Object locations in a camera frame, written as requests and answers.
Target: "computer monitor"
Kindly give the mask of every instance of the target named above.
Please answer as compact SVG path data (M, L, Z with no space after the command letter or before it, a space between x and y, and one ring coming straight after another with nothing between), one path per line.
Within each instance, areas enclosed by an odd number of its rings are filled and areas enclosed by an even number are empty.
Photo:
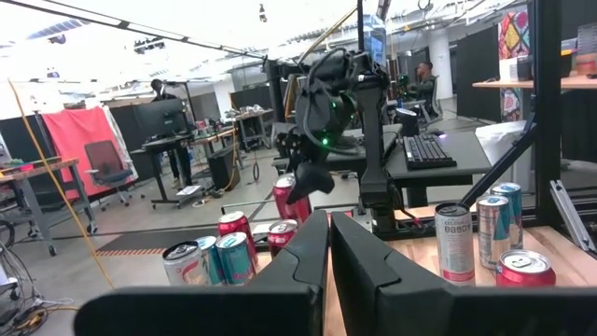
M137 105L134 115L142 132L151 135L174 135L188 131L185 106L180 99Z

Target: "can lid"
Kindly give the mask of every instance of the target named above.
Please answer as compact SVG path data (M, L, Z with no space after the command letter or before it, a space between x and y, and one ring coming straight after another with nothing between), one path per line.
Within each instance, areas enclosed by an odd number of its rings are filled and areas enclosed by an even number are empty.
M286 174L278 177L276 183L274 183L273 186L276 188L290 188L294 187L295 183L295 176L292 174Z
M516 191L521 191L521 186L516 183L512 183L512 182L500 183L497 186L492 188L492 192L516 192Z
M197 250L197 242L183 242L176 244L164 251L163 258L166 260L176 260L186 257Z
M197 239L196 242L197 244L199 244L200 249L208 249L215 245L215 242L217 242L217 238L215 238L214 236L205 236Z
M502 264L512 271L528 274L543 273L551 268L544 256L527 250L514 249L502 254Z
M218 222L220 223L232 223L244 217L243 211L234 211L229 214L222 215Z
M219 248L231 248L246 241L246 234L244 232L233 232L220 238L215 244Z
M436 207L436 213L447 217L459 217L468 214L468 207L459 203L442 203Z
M477 204L486 206L502 206L507 203L507 198L499 195L485 195L477 199Z
M271 233L287 233L295 230L299 224L294 219L284 219L271 224L269 232Z

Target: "white column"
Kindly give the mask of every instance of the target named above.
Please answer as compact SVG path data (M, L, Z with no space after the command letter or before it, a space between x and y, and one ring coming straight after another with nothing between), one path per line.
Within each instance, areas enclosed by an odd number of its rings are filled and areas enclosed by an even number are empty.
M217 100L217 107L220 109L222 119L226 119L226 111L232 109L232 102L229 95L233 92L234 83L230 74L222 75L217 82L214 82L215 99Z
M427 36L429 40L429 59L433 64L433 74L437 78L437 98L452 97L451 67L450 67L450 40L446 29L431 31Z

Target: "white can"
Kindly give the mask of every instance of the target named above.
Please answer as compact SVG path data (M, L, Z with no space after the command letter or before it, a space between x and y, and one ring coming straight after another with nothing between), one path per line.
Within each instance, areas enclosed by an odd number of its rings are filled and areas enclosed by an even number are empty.
M468 206L460 203L438 205L436 236L440 276L456 286L474 286L473 219Z

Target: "mat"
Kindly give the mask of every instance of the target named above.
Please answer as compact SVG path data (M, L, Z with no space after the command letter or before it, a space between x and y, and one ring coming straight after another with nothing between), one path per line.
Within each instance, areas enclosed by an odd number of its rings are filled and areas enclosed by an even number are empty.
M210 226L191 230L124 233L119 236L119 238L97 249L96 253L101 257L161 254L166 248L174 244L195 240L207 235L217 236L217 227Z

